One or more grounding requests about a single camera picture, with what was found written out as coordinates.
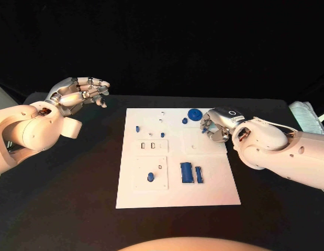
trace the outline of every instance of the blue object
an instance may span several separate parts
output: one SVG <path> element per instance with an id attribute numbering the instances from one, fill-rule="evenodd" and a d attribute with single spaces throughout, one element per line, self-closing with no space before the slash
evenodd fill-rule
<path id="1" fill-rule="evenodd" d="M 203 178 L 201 178 L 201 167 L 195 167 L 195 175 L 197 175 L 197 182 L 203 183 Z"/>
<path id="2" fill-rule="evenodd" d="M 193 165 L 190 162 L 181 163 L 182 183 L 194 183 Z"/>
<path id="3" fill-rule="evenodd" d="M 198 121 L 201 120 L 201 111 L 198 109 L 191 109 L 188 111 L 188 118 L 193 120 L 193 121 Z"/>
<path id="4" fill-rule="evenodd" d="M 152 182 L 155 180 L 155 175 L 152 173 L 148 174 L 148 181 Z"/>

